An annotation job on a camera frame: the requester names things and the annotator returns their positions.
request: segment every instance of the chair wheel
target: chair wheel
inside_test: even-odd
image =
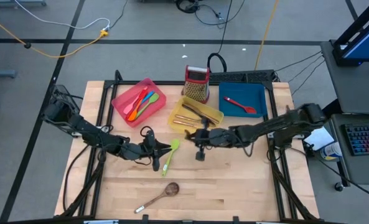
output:
[[[335,184],[335,190],[337,190],[337,191],[339,191],[339,192],[341,192],[341,191],[343,191],[343,189],[344,189],[345,187],[343,186],[343,184],[341,183],[341,182],[337,182],[336,184]]]

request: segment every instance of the pink utensil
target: pink utensil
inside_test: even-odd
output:
[[[243,106],[243,105],[235,102],[233,99],[231,99],[231,98],[229,98],[227,96],[225,96],[224,99],[227,100],[228,102],[234,104],[234,105],[239,106],[240,108],[243,108],[246,113],[256,114],[256,110],[253,107],[251,107],[251,106]]]
[[[131,102],[128,106],[126,106],[124,109],[123,109],[123,113],[124,114],[127,114],[129,113],[132,109],[133,109],[133,106],[134,106],[134,103],[137,102],[137,100],[139,99],[139,96],[140,94],[136,97],[136,99],[133,100],[133,102]]]

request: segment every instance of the white cable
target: white cable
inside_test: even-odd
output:
[[[49,24],[57,24],[57,25],[62,25],[62,26],[68,26],[68,27],[72,27],[74,29],[86,29],[87,27],[90,27],[91,25],[93,25],[95,22],[97,21],[100,21],[100,20],[106,20],[108,21],[108,25],[103,29],[103,30],[109,30],[110,29],[110,20],[107,19],[107,18],[99,18],[99,19],[96,19],[95,21],[91,22],[90,24],[88,24],[87,26],[85,27],[75,27],[75,26],[71,26],[70,24],[64,24],[64,23],[59,23],[59,22],[52,22],[52,21],[46,21],[46,20],[43,20],[35,15],[33,15],[33,13],[31,13],[28,9],[26,9],[24,6],[22,6],[22,4],[20,4],[18,2],[18,0],[14,0],[23,10],[25,10],[26,12],[28,12],[31,16],[35,17],[37,20],[41,21],[41,22],[46,22],[46,23],[49,23]]]

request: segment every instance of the wooden tabletop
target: wooden tabletop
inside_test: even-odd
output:
[[[131,85],[120,85],[118,95]],[[154,172],[151,166],[142,166],[132,161],[124,161],[108,155],[101,183],[98,201],[97,218],[102,219],[141,219],[148,214],[151,220],[210,220],[228,221],[233,216],[239,216],[241,221],[278,221],[277,202],[273,184],[271,166],[266,158],[267,140],[260,137],[255,142],[253,155],[246,157],[242,149],[213,148],[206,150],[205,161],[195,160],[198,149],[190,141],[184,139],[167,125],[167,118],[175,103],[181,97],[182,86],[158,86],[167,97],[163,109],[153,114],[136,128],[130,128],[122,117],[114,111],[112,134],[130,137],[131,142],[142,142],[140,129],[148,125],[160,142],[169,144],[172,139],[180,139],[180,147],[170,162],[165,178],[161,177],[163,164],[167,155],[160,159],[161,169]],[[278,114],[285,113],[286,106],[291,109],[291,92],[287,83],[273,83]],[[88,82],[80,114],[89,122],[95,124],[100,105],[103,82]],[[210,87],[208,105],[218,109],[218,87]],[[266,103],[269,117],[271,107],[266,91]],[[103,121],[106,120],[106,106]],[[262,118],[224,117],[220,127],[240,124],[256,124]],[[298,140],[293,140],[292,146],[302,149]],[[85,147],[82,139],[74,139],[67,166],[73,158]],[[90,150],[88,149],[73,165],[68,189],[67,205],[69,205],[83,187]],[[306,158],[292,150],[286,151],[292,188],[309,211],[318,217],[313,188],[307,168]],[[180,192],[175,197],[163,198],[146,208],[139,214],[134,209],[158,196],[170,182],[177,182]],[[63,212],[62,190],[58,198],[55,214]],[[286,216],[290,217],[285,191],[282,189]],[[88,195],[86,213],[90,211],[93,190]]]

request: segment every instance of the red spoon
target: red spoon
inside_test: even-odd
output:
[[[225,97],[223,97],[223,98],[224,98],[225,100],[229,101],[230,103],[232,103],[232,104],[234,104],[234,105],[237,105],[237,106],[239,106],[239,107],[243,108],[243,109],[246,111],[246,113],[256,114],[256,110],[255,110],[253,107],[251,107],[251,106],[243,106],[243,105],[241,105],[241,104],[239,104],[239,103],[235,102],[233,99],[231,99],[231,98],[229,98],[229,97],[227,97],[227,96],[225,96]]]

